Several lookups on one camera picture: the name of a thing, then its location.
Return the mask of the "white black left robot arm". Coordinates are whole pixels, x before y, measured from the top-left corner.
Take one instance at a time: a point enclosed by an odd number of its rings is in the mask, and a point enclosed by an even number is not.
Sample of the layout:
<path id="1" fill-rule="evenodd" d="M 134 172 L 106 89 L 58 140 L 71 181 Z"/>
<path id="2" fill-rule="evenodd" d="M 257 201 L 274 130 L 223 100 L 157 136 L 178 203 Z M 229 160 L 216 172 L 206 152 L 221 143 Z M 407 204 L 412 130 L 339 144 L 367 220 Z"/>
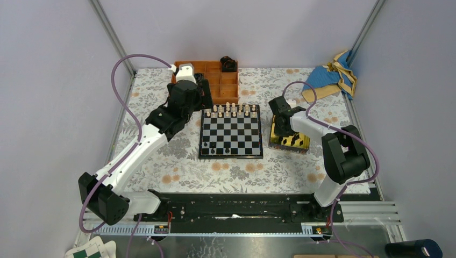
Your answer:
<path id="1" fill-rule="evenodd" d="M 84 173 L 78 181 L 84 210 L 104 224 L 114 225 L 125 216 L 147 214 L 162 220 L 167 207 L 152 191 L 126 192 L 133 174 L 159 148 L 184 129 L 194 112 L 213 106 L 209 81 L 178 80 L 167 85 L 167 102 L 153 110 L 141 127 L 138 139 L 94 175 Z"/>

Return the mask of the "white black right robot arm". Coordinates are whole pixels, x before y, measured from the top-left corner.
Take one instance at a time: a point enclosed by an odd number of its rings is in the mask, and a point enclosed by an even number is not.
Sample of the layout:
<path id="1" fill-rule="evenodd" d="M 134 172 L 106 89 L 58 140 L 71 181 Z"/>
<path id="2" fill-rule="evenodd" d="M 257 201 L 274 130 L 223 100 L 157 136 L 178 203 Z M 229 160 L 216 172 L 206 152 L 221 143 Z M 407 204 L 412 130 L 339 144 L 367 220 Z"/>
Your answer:
<path id="1" fill-rule="evenodd" d="M 309 115 L 303 107 L 291 107 L 283 96 L 269 101 L 275 116 L 274 134 L 289 137 L 302 133 L 322 146 L 326 178 L 313 194 L 308 207 L 311 219 L 322 221 L 330 214 L 329 206 L 348 182 L 370 167 L 366 147 L 353 126 L 336 128 Z"/>

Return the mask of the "gold tin of black pieces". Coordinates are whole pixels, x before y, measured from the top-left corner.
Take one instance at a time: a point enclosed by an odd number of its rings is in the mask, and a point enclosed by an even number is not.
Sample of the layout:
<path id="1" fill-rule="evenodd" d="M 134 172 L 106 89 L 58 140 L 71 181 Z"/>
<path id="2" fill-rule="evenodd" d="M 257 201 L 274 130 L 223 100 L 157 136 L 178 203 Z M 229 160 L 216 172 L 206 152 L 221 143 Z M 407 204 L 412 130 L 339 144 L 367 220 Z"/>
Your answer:
<path id="1" fill-rule="evenodd" d="M 310 147 L 310 138 L 302 133 L 295 133 L 292 136 L 280 137 L 274 133 L 275 115 L 272 117 L 269 134 L 269 148 L 282 151 L 305 154 Z"/>

